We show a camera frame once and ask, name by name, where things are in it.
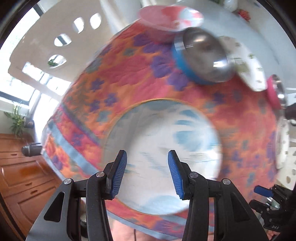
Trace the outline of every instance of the wooden cabinet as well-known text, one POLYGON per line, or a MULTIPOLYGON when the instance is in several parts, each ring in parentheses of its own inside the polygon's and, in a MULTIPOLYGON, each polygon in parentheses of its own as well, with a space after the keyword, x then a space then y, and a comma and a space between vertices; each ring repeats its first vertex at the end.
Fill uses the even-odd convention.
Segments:
POLYGON ((61 180, 42 156, 25 157, 25 141, 0 134, 0 193, 21 232, 27 236, 61 180))

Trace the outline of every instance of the oval cutout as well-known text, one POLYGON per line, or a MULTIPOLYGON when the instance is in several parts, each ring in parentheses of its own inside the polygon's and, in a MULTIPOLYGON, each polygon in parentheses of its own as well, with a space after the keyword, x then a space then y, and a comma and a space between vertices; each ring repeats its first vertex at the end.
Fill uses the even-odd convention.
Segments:
POLYGON ((102 17, 100 14, 96 13, 91 16, 89 23, 93 29, 97 29, 101 25, 102 17))
POLYGON ((70 37, 68 35, 60 34, 58 37, 55 38, 54 45, 57 47, 62 47, 62 46, 68 45, 71 42, 72 42, 72 40, 70 39, 70 37))
POLYGON ((84 29, 84 21, 83 21, 83 18, 82 17, 79 17, 77 19, 75 19, 73 21, 73 25, 72 25, 74 31, 76 33, 81 33, 82 30, 84 29))
POLYGON ((52 68, 56 68, 58 66, 61 66, 66 61, 67 60, 63 56, 56 54, 56 55, 53 55, 49 58, 47 64, 52 69, 52 68))

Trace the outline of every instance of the white vase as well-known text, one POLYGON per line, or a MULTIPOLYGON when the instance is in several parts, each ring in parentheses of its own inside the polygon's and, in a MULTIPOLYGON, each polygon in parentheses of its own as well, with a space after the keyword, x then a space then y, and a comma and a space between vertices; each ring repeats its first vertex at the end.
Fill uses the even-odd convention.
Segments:
POLYGON ((237 0, 224 0, 223 6, 229 11, 233 12, 237 9, 237 0))

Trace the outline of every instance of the drawer handle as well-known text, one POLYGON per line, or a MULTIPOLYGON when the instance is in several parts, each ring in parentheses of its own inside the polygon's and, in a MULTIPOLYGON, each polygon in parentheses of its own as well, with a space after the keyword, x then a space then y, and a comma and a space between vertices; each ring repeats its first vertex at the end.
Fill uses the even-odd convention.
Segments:
POLYGON ((38 190, 31 191, 31 195, 38 192, 38 190))

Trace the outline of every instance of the silver bolt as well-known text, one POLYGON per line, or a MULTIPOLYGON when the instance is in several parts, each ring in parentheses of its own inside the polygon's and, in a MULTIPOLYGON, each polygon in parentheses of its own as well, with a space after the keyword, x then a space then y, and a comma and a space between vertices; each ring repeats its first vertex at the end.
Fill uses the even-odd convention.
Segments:
POLYGON ((66 185, 70 184, 71 182, 72 182, 71 178, 66 178, 64 180, 64 184, 66 184, 66 185))
POLYGON ((227 178, 223 179, 222 182, 223 182, 225 185, 229 185, 229 184, 231 183, 230 180, 227 179, 227 178))
POLYGON ((96 173, 96 176, 97 176, 97 177, 103 177, 104 175, 105 175, 104 172, 97 172, 97 173, 96 173))
POLYGON ((191 172, 189 174, 189 176, 192 177, 192 178, 196 178, 196 177, 198 177, 198 173, 197 172, 191 172))

